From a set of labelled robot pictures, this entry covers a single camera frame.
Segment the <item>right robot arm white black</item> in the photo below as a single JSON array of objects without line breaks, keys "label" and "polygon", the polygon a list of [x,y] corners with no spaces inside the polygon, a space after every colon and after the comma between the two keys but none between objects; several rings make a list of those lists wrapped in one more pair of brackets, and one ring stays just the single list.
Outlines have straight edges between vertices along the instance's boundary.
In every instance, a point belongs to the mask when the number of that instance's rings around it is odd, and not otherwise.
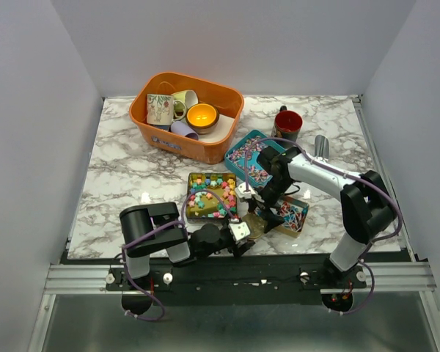
[{"label": "right robot arm white black", "polygon": [[348,172],[309,157],[298,147],[279,152],[267,147],[257,157],[258,164],[271,176],[253,199],[249,211],[260,210],[263,232],[283,224],[278,201],[294,182],[311,185],[338,199],[345,234],[329,255],[323,268],[323,280],[339,287],[349,279],[349,270],[370,248],[370,243],[399,215],[381,176],[370,170],[364,174]]}]

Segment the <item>gold tin round lollipops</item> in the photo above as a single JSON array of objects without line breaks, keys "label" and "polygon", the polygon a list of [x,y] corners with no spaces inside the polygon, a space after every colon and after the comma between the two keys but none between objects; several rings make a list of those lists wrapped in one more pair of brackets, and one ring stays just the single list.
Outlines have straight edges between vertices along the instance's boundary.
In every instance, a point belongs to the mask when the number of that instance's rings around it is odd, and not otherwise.
[{"label": "gold tin round lollipops", "polygon": [[284,219],[284,222],[275,230],[292,238],[297,238],[304,228],[309,204],[286,196],[279,200],[279,206],[278,214]]}]

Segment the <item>metal scoop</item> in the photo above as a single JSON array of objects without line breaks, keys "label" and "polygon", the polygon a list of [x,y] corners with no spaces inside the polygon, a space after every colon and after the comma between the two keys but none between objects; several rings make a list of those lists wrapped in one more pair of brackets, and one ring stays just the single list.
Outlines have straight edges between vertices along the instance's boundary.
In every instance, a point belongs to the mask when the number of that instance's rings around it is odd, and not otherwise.
[{"label": "metal scoop", "polygon": [[314,154],[315,157],[323,160],[329,160],[330,145],[329,140],[324,135],[318,134],[315,137]]}]

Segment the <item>gold round lid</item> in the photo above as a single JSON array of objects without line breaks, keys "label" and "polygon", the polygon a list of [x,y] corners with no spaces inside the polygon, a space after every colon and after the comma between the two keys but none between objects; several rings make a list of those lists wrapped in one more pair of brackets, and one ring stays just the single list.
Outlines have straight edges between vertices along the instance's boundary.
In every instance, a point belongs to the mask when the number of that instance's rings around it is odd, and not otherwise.
[{"label": "gold round lid", "polygon": [[247,213],[241,219],[246,222],[250,230],[249,239],[257,240],[264,235],[265,221],[260,216],[255,213]]}]

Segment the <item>teal tin swirl lollipops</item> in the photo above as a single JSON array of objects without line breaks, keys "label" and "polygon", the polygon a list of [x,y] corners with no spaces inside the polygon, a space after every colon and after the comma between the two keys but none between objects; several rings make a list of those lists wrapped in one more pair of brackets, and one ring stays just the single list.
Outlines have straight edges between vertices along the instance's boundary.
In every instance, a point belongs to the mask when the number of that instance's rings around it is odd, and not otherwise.
[{"label": "teal tin swirl lollipops", "polygon": [[244,158],[248,148],[254,144],[253,148],[249,151],[247,158],[249,185],[254,188],[262,188],[271,179],[271,176],[257,162],[257,157],[260,152],[269,146],[273,147],[280,153],[285,151],[284,147],[272,140],[257,143],[257,141],[264,139],[265,137],[266,135],[264,133],[258,130],[253,130],[243,137],[237,144],[231,147],[224,156],[225,166],[234,173],[237,178],[244,180]]}]

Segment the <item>gold tin star candies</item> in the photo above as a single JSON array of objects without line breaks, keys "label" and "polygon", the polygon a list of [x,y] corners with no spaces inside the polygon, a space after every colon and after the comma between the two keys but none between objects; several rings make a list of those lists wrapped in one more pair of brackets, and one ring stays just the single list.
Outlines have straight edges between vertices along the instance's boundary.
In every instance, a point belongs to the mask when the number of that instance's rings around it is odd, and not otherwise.
[{"label": "gold tin star candies", "polygon": [[234,191],[237,178],[233,173],[190,173],[188,175],[189,221],[221,220],[238,216],[238,198]]}]

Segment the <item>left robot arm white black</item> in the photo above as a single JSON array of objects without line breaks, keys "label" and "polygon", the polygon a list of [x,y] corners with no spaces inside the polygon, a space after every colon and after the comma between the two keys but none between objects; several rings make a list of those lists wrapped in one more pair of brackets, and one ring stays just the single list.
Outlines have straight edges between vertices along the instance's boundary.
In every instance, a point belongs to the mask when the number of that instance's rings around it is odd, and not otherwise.
[{"label": "left robot arm white black", "polygon": [[171,263],[185,265],[222,250],[241,257],[254,245],[244,221],[226,220],[220,227],[205,224],[188,232],[179,216],[173,202],[137,205],[120,213],[122,260],[127,266],[122,280],[129,288],[138,290],[147,284],[150,255],[155,252],[166,250]]}]

